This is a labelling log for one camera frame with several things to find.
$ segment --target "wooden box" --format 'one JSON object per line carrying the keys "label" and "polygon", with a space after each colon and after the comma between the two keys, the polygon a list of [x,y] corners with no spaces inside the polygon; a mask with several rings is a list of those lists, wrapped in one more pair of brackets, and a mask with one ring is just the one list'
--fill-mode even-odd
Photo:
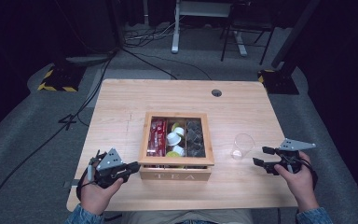
{"label": "wooden box", "polygon": [[[174,145],[167,140],[175,127],[185,130],[177,144],[182,156],[172,152]],[[208,180],[214,159],[207,115],[147,112],[138,162],[142,179]]]}

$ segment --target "desk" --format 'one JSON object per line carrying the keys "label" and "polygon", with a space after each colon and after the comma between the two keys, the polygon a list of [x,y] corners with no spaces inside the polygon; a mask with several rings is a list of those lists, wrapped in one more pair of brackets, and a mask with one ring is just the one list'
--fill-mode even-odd
{"label": "desk", "polygon": [[[215,97],[212,90],[220,90]],[[142,180],[131,175],[114,195],[107,211],[188,210],[296,206],[281,176],[268,175],[252,157],[278,161],[262,153],[284,136],[263,85],[259,82],[107,79],[103,82],[75,179],[90,158],[116,147],[121,159],[137,161],[146,111],[206,113],[214,154],[208,181]],[[248,133],[255,149],[242,161],[231,159],[235,135]],[[71,189],[67,208],[78,200]]]}
{"label": "desk", "polygon": [[[212,2],[188,2],[176,0],[175,8],[175,28],[173,31],[172,53],[179,51],[179,23],[180,16],[204,16],[204,17],[228,17],[229,9],[232,3],[212,3]],[[241,56],[247,56],[245,46],[241,38],[241,32],[234,33],[235,40],[238,43],[238,49]]]}

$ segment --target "desk leg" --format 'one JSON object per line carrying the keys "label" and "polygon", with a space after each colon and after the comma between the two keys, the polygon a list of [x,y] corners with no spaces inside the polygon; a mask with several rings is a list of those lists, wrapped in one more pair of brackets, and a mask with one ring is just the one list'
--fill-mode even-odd
{"label": "desk leg", "polygon": [[246,51],[246,48],[243,45],[243,40],[242,40],[241,34],[242,34],[242,32],[234,31],[235,41],[237,41],[237,44],[238,44],[237,46],[238,46],[238,49],[240,50],[240,54],[241,54],[241,56],[245,57],[248,55],[248,52]]}
{"label": "desk leg", "polygon": [[180,15],[180,0],[176,0],[176,9],[175,9],[175,29],[173,31],[173,40],[172,40],[172,53],[177,53],[179,51],[179,15]]}

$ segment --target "sleeve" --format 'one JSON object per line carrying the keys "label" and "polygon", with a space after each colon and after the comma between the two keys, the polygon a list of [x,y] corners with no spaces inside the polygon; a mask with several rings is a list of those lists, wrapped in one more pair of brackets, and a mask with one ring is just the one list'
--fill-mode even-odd
{"label": "sleeve", "polygon": [[299,213],[296,217],[300,224],[333,224],[322,207]]}
{"label": "sleeve", "polygon": [[77,205],[72,214],[66,219],[65,224],[103,224],[103,216],[94,215],[84,210],[80,204]]}

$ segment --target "hand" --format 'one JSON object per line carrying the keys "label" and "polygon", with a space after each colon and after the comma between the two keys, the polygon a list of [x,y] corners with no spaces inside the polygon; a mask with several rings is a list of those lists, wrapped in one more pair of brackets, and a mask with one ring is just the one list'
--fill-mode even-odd
{"label": "hand", "polygon": [[83,209],[100,216],[103,211],[107,208],[107,205],[110,202],[112,196],[120,189],[123,184],[123,178],[119,178],[113,185],[109,186],[107,189],[103,189],[95,184],[88,184],[89,180],[84,178],[83,185],[81,190],[81,203],[80,205]]}
{"label": "hand", "polygon": [[[302,151],[299,152],[299,156],[303,160],[310,161],[310,157]],[[295,195],[299,212],[319,207],[313,192],[312,174],[306,166],[302,165],[301,170],[296,174],[288,172],[279,164],[274,168],[286,180],[287,186]]]}

